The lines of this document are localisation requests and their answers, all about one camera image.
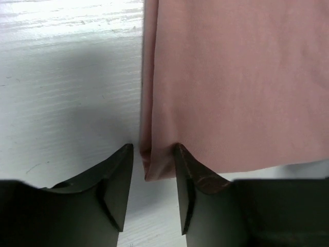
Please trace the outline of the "pink t-shirt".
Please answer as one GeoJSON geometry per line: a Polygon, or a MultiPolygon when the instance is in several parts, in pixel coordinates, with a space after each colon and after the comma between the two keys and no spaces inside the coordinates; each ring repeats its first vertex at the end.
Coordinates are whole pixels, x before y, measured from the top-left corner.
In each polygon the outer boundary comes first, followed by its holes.
{"type": "Polygon", "coordinates": [[[217,173],[328,158],[328,1],[146,1],[140,153],[217,173]]]}

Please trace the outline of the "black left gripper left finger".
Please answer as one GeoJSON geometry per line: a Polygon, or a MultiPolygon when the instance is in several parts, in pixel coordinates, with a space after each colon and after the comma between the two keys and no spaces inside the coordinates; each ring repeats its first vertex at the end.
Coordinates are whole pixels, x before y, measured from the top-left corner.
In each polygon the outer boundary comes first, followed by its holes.
{"type": "Polygon", "coordinates": [[[133,160],[133,145],[125,144],[51,188],[1,180],[1,246],[116,246],[133,160]]]}

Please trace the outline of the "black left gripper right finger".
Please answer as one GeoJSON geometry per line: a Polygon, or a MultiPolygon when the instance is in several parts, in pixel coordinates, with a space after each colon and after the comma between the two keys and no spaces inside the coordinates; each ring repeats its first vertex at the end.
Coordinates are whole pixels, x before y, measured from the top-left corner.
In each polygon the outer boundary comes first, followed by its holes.
{"type": "Polygon", "coordinates": [[[188,246],[328,246],[328,178],[229,181],[173,148],[188,246]]]}

